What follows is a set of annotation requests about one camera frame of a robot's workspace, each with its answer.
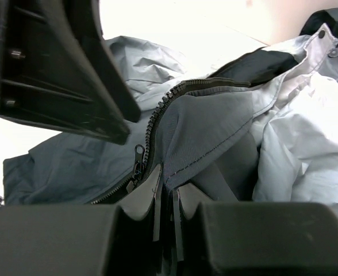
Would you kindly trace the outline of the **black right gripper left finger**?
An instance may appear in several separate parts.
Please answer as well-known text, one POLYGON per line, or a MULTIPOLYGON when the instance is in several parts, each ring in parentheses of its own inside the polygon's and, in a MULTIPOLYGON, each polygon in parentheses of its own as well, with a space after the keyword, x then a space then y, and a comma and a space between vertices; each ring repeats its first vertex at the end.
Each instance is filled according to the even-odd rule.
POLYGON ((114 205, 0 208, 0 275, 155 275, 162 169, 114 205))

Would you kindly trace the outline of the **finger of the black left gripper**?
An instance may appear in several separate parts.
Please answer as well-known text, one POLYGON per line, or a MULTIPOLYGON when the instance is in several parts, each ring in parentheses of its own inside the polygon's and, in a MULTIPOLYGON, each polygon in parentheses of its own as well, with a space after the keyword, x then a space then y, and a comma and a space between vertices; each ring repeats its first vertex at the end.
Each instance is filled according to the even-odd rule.
POLYGON ((141 111, 102 37, 98 1, 0 1, 0 116, 124 144, 141 111))

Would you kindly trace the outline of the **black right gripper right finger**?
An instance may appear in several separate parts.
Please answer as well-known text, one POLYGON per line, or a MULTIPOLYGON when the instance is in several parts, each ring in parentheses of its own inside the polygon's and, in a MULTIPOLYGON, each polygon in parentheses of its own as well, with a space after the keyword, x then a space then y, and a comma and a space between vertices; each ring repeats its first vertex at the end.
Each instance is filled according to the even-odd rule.
POLYGON ((172 194, 179 275, 338 275, 338 219, 325 205, 172 194))

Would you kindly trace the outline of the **grey gradient hooded jacket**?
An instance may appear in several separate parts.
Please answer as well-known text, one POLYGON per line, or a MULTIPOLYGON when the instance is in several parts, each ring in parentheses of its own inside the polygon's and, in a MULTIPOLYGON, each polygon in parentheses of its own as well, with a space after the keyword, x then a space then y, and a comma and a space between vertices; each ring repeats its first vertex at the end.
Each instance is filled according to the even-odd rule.
POLYGON ((150 41, 104 46, 141 109, 126 142, 63 132, 6 159, 0 206, 119 202, 141 212, 147 185, 167 210, 190 183, 215 201, 319 203, 338 219, 338 7, 197 79, 150 41))

